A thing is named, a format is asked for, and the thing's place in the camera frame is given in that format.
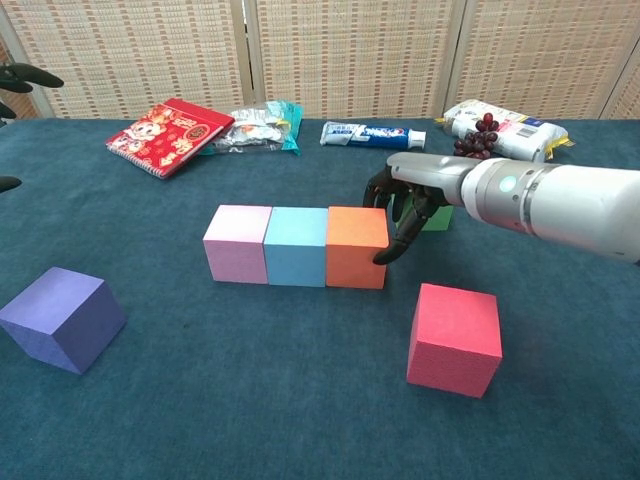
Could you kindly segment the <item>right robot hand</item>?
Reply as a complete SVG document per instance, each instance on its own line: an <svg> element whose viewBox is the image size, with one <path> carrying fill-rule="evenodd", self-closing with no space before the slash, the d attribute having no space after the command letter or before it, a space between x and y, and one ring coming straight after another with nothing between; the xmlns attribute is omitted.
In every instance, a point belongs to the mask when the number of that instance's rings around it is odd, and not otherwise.
<svg viewBox="0 0 640 480"><path fill-rule="evenodd" d="M461 207L463 181L480 164L474 157L410 152L389 156L369 179L363 196L364 207L391 207L398 224L395 237L373 263L388 265L402 256L439 208Z"/></svg>

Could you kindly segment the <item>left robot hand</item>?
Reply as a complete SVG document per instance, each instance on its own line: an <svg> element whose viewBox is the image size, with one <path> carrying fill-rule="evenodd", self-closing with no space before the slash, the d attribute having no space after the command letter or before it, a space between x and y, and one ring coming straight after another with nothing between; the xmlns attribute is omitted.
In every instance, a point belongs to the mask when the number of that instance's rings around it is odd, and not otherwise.
<svg viewBox="0 0 640 480"><path fill-rule="evenodd" d="M30 93L32 84L46 88L61 88L64 81L58 76L26 63L1 64L1 90L17 94ZM4 119L14 120L17 114L1 101L1 123ZM1 176L1 193L15 189L22 184L17 177Z"/></svg>

